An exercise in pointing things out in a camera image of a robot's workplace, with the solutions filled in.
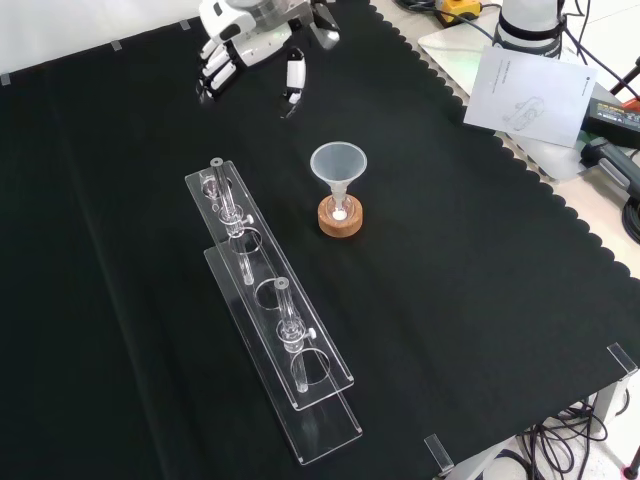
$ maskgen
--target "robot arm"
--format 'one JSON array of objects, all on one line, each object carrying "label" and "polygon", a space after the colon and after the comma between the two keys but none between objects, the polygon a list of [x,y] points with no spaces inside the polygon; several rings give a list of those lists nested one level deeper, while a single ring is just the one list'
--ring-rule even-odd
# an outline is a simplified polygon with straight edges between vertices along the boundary
[{"label": "robot arm", "polygon": [[[318,0],[204,0],[200,18],[211,38],[200,52],[202,100],[217,99],[242,71],[282,52],[297,29],[308,27],[327,50],[340,39],[333,17]],[[304,55],[292,46],[280,100],[283,118],[300,104],[305,80]]]},{"label": "robot arm", "polygon": [[504,0],[494,44],[509,50],[559,58],[564,0]]}]

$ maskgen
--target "test tube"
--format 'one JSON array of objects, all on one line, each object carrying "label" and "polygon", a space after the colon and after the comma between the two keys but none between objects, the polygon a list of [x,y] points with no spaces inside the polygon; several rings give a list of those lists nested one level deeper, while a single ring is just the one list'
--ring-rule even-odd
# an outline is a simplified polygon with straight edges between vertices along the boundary
[{"label": "test tube", "polygon": [[214,158],[211,160],[211,167],[216,181],[218,194],[220,195],[220,221],[224,223],[227,233],[232,238],[242,235],[244,229],[242,225],[242,210],[233,202],[231,189],[227,182],[227,176],[222,167],[222,159]]},{"label": "test tube", "polygon": [[253,285],[253,271],[251,270],[251,262],[249,262],[249,255],[247,255],[247,248],[244,244],[245,235],[251,235],[252,230],[244,230],[242,235],[238,238],[231,237],[230,241],[233,242],[233,250],[238,255],[238,263],[240,264],[240,271],[242,272],[242,279],[245,285]]},{"label": "test tube", "polygon": [[296,382],[296,388],[300,393],[304,393],[309,390],[307,372],[304,367],[303,356],[296,354],[304,348],[305,328],[293,305],[289,279],[285,277],[276,278],[274,286],[280,309],[278,336],[284,343],[285,350],[291,354],[291,374]]}]

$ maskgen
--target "clear funnel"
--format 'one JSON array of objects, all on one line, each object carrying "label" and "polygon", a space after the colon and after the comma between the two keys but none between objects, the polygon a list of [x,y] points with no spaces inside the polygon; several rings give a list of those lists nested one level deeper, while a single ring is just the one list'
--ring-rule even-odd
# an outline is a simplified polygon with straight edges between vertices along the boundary
[{"label": "clear funnel", "polygon": [[362,149],[347,142],[331,142],[319,147],[311,155],[311,170],[331,188],[327,214],[337,221],[353,215],[353,203],[347,187],[367,168],[367,156]]}]

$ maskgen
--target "clear acrylic stand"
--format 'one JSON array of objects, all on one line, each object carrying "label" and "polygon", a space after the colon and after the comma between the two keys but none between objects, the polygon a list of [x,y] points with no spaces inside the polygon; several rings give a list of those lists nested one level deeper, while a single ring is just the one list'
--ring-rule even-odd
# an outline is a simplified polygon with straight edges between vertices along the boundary
[{"label": "clear acrylic stand", "polygon": [[362,429],[341,391],[353,376],[233,163],[186,177],[216,246],[205,257],[301,464]]}]

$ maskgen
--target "paper sheet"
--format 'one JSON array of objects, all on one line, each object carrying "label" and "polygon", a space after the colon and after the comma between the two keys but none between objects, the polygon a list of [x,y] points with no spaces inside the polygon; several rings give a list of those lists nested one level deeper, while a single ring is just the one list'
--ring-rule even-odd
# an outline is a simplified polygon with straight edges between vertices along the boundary
[{"label": "paper sheet", "polygon": [[485,47],[465,123],[573,147],[597,70]]}]

